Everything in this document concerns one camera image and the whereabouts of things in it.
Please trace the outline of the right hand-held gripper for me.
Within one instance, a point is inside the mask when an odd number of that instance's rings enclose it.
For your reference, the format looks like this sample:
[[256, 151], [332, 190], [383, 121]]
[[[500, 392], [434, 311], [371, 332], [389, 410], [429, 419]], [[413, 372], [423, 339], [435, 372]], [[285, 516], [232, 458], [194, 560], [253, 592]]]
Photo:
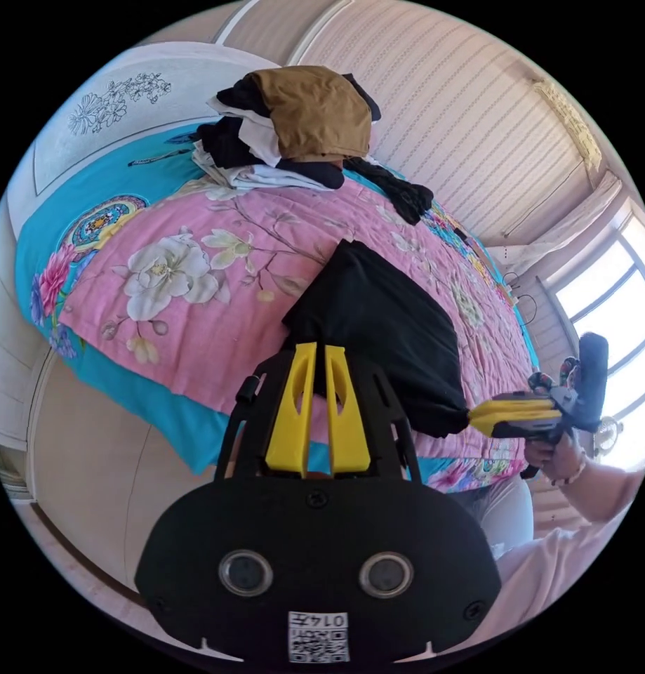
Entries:
[[577, 394], [557, 388], [553, 393], [514, 391], [473, 408], [468, 418], [483, 435], [496, 439], [557, 442], [564, 432], [574, 437]]

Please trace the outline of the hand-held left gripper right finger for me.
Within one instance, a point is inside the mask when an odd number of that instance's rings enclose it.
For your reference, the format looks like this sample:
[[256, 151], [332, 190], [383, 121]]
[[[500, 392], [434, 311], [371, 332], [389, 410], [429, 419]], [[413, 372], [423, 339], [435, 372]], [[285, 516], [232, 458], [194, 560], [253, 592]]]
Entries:
[[364, 473], [371, 456], [345, 349], [327, 345], [324, 363], [331, 473]]

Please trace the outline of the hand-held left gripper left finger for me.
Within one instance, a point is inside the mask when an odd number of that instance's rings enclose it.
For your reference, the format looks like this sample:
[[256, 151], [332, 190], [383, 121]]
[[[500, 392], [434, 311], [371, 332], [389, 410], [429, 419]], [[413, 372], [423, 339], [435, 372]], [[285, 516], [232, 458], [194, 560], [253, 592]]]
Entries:
[[317, 345], [296, 345], [284, 381], [270, 442], [268, 469], [307, 476]]

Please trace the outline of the person's right hand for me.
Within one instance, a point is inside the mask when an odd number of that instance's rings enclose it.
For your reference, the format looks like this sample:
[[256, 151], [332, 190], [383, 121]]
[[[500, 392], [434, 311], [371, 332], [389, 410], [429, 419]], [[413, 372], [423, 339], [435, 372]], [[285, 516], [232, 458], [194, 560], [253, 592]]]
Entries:
[[543, 472], [552, 486], [558, 487], [574, 483], [587, 465], [586, 453], [567, 432], [557, 442], [527, 440], [524, 456], [531, 466]]

